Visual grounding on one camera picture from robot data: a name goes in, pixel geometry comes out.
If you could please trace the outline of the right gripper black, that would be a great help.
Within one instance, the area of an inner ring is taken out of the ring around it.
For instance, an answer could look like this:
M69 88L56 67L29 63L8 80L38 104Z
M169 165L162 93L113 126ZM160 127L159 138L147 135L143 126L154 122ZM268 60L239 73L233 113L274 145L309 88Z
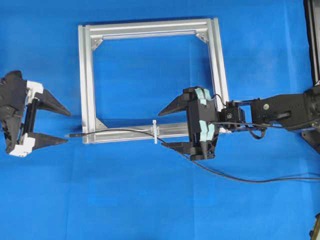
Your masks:
M189 142L167 142L161 145L182 154L190 155L191 160L207 160L215 157L220 128L215 100L210 91L202 87L183 89L168 106L158 113L165 116L186 111Z

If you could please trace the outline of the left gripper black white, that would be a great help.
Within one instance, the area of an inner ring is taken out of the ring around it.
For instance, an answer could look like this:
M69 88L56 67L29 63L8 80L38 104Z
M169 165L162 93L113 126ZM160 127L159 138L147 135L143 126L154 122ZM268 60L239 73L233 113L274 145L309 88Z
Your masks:
M16 157L26 157L33 151L67 143L67 139L43 133L20 135L26 104L38 100L37 108L60 115L72 114L43 85L24 80L22 72L14 70L0 79L0 124L6 144L5 152Z

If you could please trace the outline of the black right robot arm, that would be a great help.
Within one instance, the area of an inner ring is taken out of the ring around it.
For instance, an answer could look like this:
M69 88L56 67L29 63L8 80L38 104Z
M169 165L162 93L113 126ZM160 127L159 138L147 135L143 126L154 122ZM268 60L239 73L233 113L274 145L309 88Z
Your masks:
M159 116L185 112L189 140L166 143L165 147L191 161L213 159L220 130L249 132L260 140L268 128L300 133L316 151L320 151L320 88L312 87L299 94L280 94L268 98L227 101L221 110L217 94L203 87L183 89Z

